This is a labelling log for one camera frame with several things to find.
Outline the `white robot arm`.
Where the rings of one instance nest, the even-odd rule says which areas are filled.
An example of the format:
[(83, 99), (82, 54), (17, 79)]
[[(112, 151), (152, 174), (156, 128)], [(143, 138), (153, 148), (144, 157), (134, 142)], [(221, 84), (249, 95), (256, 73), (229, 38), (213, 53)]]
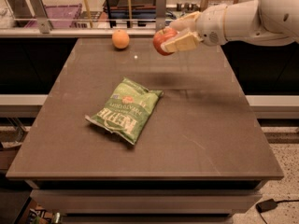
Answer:
[(162, 51), (173, 53), (243, 41), (257, 46), (285, 46), (299, 42), (299, 0), (249, 0), (211, 6), (169, 24), (177, 34), (166, 39)]

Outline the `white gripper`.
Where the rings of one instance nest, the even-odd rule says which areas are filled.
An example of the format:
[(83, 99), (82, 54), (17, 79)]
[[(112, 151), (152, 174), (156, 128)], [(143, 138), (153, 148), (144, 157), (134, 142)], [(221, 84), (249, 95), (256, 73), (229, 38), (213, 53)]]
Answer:
[(203, 41), (205, 45), (217, 46), (227, 42), (224, 33), (226, 4), (208, 7), (202, 13), (195, 11), (171, 21), (169, 27), (179, 33), (161, 45), (167, 53), (196, 49)]

